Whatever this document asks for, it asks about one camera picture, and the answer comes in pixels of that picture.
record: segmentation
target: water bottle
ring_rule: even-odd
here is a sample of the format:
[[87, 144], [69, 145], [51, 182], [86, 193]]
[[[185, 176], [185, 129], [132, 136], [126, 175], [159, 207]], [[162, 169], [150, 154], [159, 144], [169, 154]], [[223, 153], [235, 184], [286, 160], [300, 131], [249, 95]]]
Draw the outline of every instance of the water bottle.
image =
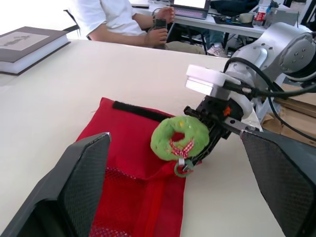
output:
[[257, 26], [263, 25], [263, 21], [266, 17], [270, 4], [271, 4], [271, 0], [260, 0], [259, 5], [258, 5], [258, 12], [253, 18], [253, 22], [252, 22], [253, 25], [257, 25]]

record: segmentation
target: green plush toy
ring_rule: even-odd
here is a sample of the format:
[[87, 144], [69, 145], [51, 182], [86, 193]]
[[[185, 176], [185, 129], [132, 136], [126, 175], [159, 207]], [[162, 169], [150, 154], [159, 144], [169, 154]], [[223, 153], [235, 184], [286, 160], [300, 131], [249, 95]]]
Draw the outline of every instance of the green plush toy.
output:
[[[171, 138], [176, 132], [185, 137], [173, 142]], [[191, 116], [177, 116], [160, 123], [153, 132], [150, 146], [159, 158], [170, 161], [194, 157], [208, 143], [208, 129], [202, 122]]]

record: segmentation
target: gray hardcover book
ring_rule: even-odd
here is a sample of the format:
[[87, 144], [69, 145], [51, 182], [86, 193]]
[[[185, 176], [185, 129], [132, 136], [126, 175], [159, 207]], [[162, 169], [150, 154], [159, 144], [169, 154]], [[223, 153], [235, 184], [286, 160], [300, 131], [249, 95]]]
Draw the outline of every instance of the gray hardcover book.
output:
[[22, 27], [0, 36], [0, 72], [18, 74], [65, 45], [66, 31]]

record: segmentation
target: red mesh bag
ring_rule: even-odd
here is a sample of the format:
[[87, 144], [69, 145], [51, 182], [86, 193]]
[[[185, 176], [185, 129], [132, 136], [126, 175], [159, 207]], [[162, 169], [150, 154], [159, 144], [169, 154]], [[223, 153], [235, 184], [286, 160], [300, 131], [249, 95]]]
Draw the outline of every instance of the red mesh bag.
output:
[[185, 179], [159, 159], [151, 135], [166, 114], [102, 98], [78, 140], [110, 132], [106, 177], [91, 237], [180, 236]]

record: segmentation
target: white t-shirt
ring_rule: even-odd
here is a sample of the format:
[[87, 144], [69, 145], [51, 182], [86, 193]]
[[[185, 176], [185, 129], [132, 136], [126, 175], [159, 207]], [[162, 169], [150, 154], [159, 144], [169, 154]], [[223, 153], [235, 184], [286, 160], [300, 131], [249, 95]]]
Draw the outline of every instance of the white t-shirt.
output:
[[69, 10], [85, 36], [101, 24], [126, 36], [146, 34], [132, 19], [135, 12], [128, 0], [69, 0], [69, 3]]

